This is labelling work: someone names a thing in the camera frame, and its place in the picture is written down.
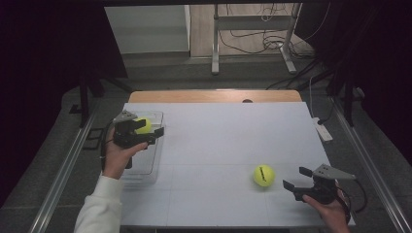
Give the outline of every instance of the wire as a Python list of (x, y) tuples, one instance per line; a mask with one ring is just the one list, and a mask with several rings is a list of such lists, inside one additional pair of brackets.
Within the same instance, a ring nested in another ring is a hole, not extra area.
[(286, 85), (286, 89), (290, 88), (290, 85), (296, 81), (299, 77), (303, 76), (304, 74), (308, 73), (310, 70), (312, 70), (315, 66), (317, 66), (321, 62), (321, 59), (319, 57), (315, 58), (313, 61), (311, 61), (305, 68), (303, 68), (301, 71), (299, 71), (292, 79), (291, 81)]
[[(273, 18), (273, 15), (272, 15), (272, 14), (276, 13), (276, 11), (278, 10), (278, 5), (276, 4), (276, 10), (273, 12), (273, 8), (274, 8), (274, 7), (275, 7), (275, 4), (272, 3), (272, 8), (265, 8), (265, 9), (263, 9), (263, 11), (261, 12), (261, 17), (260, 17), (262, 21), (269, 21), (270, 19)], [(270, 14), (269, 14), (269, 16), (264, 14), (264, 11), (265, 11), (266, 9), (270, 9)]]
[(322, 20), (321, 25), (319, 25), (318, 29), (317, 29), (312, 35), (310, 35), (309, 37), (303, 39), (302, 41), (306, 41), (306, 40), (312, 38), (316, 33), (318, 33), (318, 31), (322, 28), (322, 26), (323, 26), (324, 23), (325, 23), (327, 14), (329, 13), (329, 9), (330, 9), (330, 2), (329, 2), (329, 4), (327, 5), (327, 10), (326, 10), (326, 13), (325, 13), (324, 19)]
[(363, 205), (362, 205), (359, 209), (355, 210), (355, 213), (360, 213), (360, 212), (362, 212), (362, 211), (364, 210), (364, 208), (366, 208), (366, 206), (367, 206), (367, 196), (366, 196), (366, 192), (364, 191), (364, 188), (363, 188), (363, 186), (361, 185), (361, 183), (360, 183), (358, 180), (355, 180), (355, 182), (358, 184), (358, 186), (360, 187), (360, 189), (361, 189), (361, 191), (362, 191), (362, 193), (363, 193)]
[(278, 82), (276, 82), (276, 83), (274, 83), (274, 84), (271, 84), (270, 86), (268, 86), (268, 87), (266, 88), (266, 90), (270, 89), (270, 87), (272, 87), (272, 86), (274, 86), (274, 85), (277, 85), (277, 84), (280, 84), (280, 83), (284, 83), (284, 82), (289, 81), (289, 80), (291, 80), (291, 79), (293, 79), (293, 78), (285, 79), (285, 80), (282, 80), (282, 81), (278, 81)]
[(296, 44), (293, 44), (292, 42), (290, 42), (289, 44), (289, 49), (290, 49), (290, 54), (292, 57), (296, 58), (296, 59), (314, 59), (316, 58), (316, 54), (314, 50), (305, 50), (304, 52), (298, 53), (296, 52), (296, 50), (294, 49), (294, 46), (301, 43), (298, 42)]
[(349, 209), (349, 211), (351, 211), (351, 209), (352, 209), (351, 196), (345, 190), (343, 190), (342, 188), (340, 188), (338, 186), (337, 186), (337, 189), (341, 190), (343, 192), (343, 195), (348, 197), (348, 209)]
[(279, 41), (279, 40), (270, 41), (269, 40), (270, 38), (278, 38), (278, 39), (285, 40), (285, 38), (281, 37), (281, 36), (266, 36), (266, 33), (263, 33), (262, 43), (263, 43), (263, 47), (267, 50), (277, 50), (277, 49), (282, 47), (282, 46), (279, 46), (279, 44), (283, 45), (283, 43), (284, 43), (284, 41)]
[(350, 208), (348, 207), (348, 205), (346, 204), (345, 201), (342, 200), (342, 198), (337, 194), (337, 192), (332, 191), (330, 188), (328, 188), (327, 186), (318, 183), (318, 185), (320, 185), (322, 188), (324, 188), (329, 195), (333, 196), (333, 198), (339, 202), (339, 204), (342, 206), (343, 210), (345, 211), (345, 218), (346, 218), (346, 223), (349, 223), (349, 221), (351, 220), (351, 211)]
[[(106, 141), (107, 132), (109, 131), (109, 128), (110, 128), (111, 124), (112, 124), (112, 121), (110, 120), (110, 122), (107, 123), (106, 127), (103, 129), (102, 139), (101, 139), (102, 142)], [(101, 166), (102, 166), (102, 171), (104, 170), (105, 165), (106, 165), (106, 144), (108, 142), (100, 144), (100, 163), (101, 163)]]
[[(336, 76), (336, 71), (333, 73), (333, 77), (332, 77), (332, 78), (334, 79), (335, 76)], [(313, 110), (312, 110), (312, 87), (311, 87), (311, 86), (312, 86), (312, 78), (313, 78), (313, 77), (311, 77), (311, 79), (310, 79), (310, 81), (309, 81), (309, 96), (310, 96), (310, 101), (311, 101), (311, 103), (310, 103), (311, 112), (313, 111)], [(319, 125), (324, 124), (325, 122), (327, 122), (327, 121), (330, 119), (330, 117), (332, 116), (332, 112), (333, 112), (333, 109), (334, 109), (335, 102), (336, 102), (336, 101), (333, 101), (332, 107), (330, 107), (329, 114), (327, 115), (327, 118), (319, 119), (319, 121), (318, 121), (318, 124), (319, 124)]]
[(233, 37), (247, 37), (247, 36), (253, 36), (253, 35), (257, 35), (257, 34), (264, 34), (266, 32), (278, 32), (276, 30), (270, 30), (270, 31), (261, 31), (261, 32), (255, 32), (255, 33), (249, 33), (249, 34), (244, 34), (244, 35), (233, 35), (231, 34)]
[(258, 54), (258, 53), (262, 53), (262, 52), (264, 52), (264, 51), (267, 50), (267, 49), (263, 49), (263, 50), (259, 50), (259, 51), (246, 51), (246, 50), (241, 50), (241, 49), (239, 49), (239, 48), (230, 46), (230, 45), (228, 45), (227, 43), (225, 43), (224, 40), (223, 40), (223, 38), (222, 38), (221, 31), (219, 31), (219, 36), (221, 37), (221, 41), (222, 41), (222, 43), (223, 43), (225, 46), (227, 46), (227, 47), (229, 47), (229, 48), (231, 48), (231, 49), (234, 49), (234, 50), (240, 50), (240, 51), (243, 51), (243, 52), (248, 53), (248, 54)]

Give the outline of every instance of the metal rod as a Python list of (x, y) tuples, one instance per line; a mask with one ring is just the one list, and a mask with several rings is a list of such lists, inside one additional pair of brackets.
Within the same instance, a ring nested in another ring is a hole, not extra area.
[(67, 180), (70, 177), (70, 174), (73, 170), (73, 167), (76, 163), (78, 155), (82, 150), (83, 143), (85, 142), (85, 138), (87, 137), (87, 133), (91, 128), (91, 125), (96, 118), (96, 110), (100, 104), (100, 100), (97, 99), (96, 103), (93, 107), (92, 113), (88, 118), (85, 127), (81, 128), (76, 136), (75, 142), (73, 143), (72, 147), (69, 149), (69, 152), (66, 155), (52, 185), (49, 189), (49, 192), (43, 201), (42, 206), (40, 207), (39, 212), (37, 213), (34, 221), (29, 229), (30, 233), (40, 233), (45, 232), (46, 228), (49, 225), (49, 222), (52, 218), (52, 214), (54, 209), (57, 205), (58, 200), (60, 199), (61, 193), (67, 183)]
[(219, 73), (219, 12), (218, 4), (215, 4), (215, 15), (213, 17), (213, 50), (212, 50), (212, 74), (217, 75)]
[(394, 194), (391, 192), (389, 187), (386, 185), (385, 181), (382, 179), (382, 176), (375, 166), (373, 160), (371, 159), (368, 150), (363, 145), (361, 138), (354, 127), (351, 127), (345, 117), (342, 114), (342, 106), (338, 101), (335, 102), (336, 114), (340, 120), (341, 125), (343, 126), (349, 140), (351, 141), (354, 149), (357, 151), (357, 155), (360, 159), (360, 163), (375, 187), (376, 192), (381, 198), (382, 203), (384, 204), (389, 217), (394, 223), (397, 232), (412, 232), (410, 224), (406, 219), (403, 210), (400, 208), (397, 203)]
[(282, 45), (282, 49), (285, 53), (289, 53), (289, 43), (291, 42), (291, 37), (292, 37), (293, 31), (294, 31), (294, 27), (296, 26), (296, 20), (297, 20), (297, 15), (298, 15), (299, 10), (300, 10), (300, 5), (301, 5), (301, 3), (296, 3), (296, 5), (294, 6), (293, 11), (292, 11), (292, 17), (291, 17), (291, 20), (289, 22), (289, 28), (288, 28), (288, 31), (287, 31), (286, 36), (285, 36), (285, 41)]

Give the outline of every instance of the power strip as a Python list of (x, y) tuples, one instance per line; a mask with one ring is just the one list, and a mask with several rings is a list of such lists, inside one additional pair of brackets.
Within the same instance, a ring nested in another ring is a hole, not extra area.
[(330, 136), (329, 132), (327, 131), (326, 127), (322, 124), (318, 124), (319, 118), (313, 117), (313, 124), (315, 125), (316, 130), (318, 131), (319, 137), (321, 138), (322, 142), (328, 143), (333, 140), (332, 136)]

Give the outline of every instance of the white table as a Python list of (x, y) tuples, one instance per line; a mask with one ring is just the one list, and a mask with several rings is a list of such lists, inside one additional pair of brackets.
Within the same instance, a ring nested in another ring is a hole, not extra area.
[[(130, 103), (124, 108), (163, 112), (165, 134), (156, 183), (123, 191), (122, 225), (324, 226), (319, 214), (296, 202), (282, 184), (310, 187), (312, 179), (298, 167), (328, 164), (305, 103)], [(252, 179), (262, 163), (277, 175), (268, 188)]]

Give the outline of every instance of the table surface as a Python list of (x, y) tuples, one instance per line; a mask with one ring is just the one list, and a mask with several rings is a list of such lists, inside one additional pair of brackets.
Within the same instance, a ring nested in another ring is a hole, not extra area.
[[(241, 103), (244, 99), (254, 104)], [(297, 92), (140, 91), (131, 94), (124, 108), (163, 112), (165, 135), (157, 181), (123, 191), (122, 225), (324, 226), (314, 209), (294, 201), (282, 185), (287, 180), (312, 186), (312, 179), (300, 175), (298, 167), (315, 170), (328, 164)], [(261, 163), (276, 172), (275, 183), (268, 188), (252, 179)]]

